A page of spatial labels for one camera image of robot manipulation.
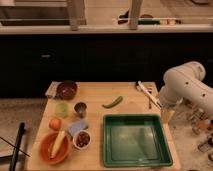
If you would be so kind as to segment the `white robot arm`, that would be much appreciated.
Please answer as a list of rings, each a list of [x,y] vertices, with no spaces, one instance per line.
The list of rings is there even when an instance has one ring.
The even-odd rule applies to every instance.
[[[169,122],[174,114],[174,107],[183,98],[213,117],[213,88],[202,82],[205,75],[205,68],[196,61],[170,68],[164,73],[164,86],[158,94],[164,123]]]

